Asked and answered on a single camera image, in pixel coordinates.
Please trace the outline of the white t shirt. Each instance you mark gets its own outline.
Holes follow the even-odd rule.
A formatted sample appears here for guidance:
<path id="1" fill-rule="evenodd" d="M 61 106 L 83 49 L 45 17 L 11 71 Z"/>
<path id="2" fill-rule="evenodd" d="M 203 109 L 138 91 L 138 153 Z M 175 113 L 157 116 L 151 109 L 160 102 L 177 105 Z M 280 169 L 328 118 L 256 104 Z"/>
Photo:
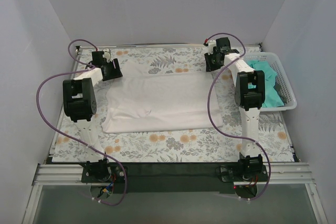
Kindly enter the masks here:
<path id="1" fill-rule="evenodd" d="M 204 129 L 223 125 L 208 72 L 150 74 L 128 61 L 107 92 L 105 133 Z"/>

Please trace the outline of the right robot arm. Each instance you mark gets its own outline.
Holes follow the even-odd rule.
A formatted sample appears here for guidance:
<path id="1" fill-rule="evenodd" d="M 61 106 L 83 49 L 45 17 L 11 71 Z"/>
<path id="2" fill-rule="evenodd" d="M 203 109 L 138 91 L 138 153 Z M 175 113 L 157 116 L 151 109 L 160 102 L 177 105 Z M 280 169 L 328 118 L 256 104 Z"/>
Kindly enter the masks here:
<path id="1" fill-rule="evenodd" d="M 256 180 L 263 171 L 262 149 L 258 145 L 259 115 L 265 101 L 265 74 L 250 67 L 239 52 L 231 48 L 229 38 L 206 39 L 208 48 L 205 54 L 206 71 L 211 72 L 221 67 L 231 71 L 235 87 L 237 104 L 242 124 L 242 148 L 237 162 L 220 168 L 222 180 Z"/>

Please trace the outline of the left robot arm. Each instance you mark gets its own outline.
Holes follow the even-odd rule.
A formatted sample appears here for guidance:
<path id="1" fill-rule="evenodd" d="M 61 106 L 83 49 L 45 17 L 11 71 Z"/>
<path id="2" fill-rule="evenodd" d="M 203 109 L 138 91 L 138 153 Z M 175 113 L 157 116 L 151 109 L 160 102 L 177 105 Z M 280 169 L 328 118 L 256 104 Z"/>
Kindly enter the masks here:
<path id="1" fill-rule="evenodd" d="M 95 163 L 104 159 L 103 148 L 98 140 L 95 114 L 97 102 L 94 86 L 101 81 L 122 77 L 117 58 L 111 58 L 109 50 L 93 51 L 87 69 L 74 79 L 63 81 L 63 102 L 65 115 L 70 117 L 79 131 L 80 140 L 86 146 L 86 162 Z"/>

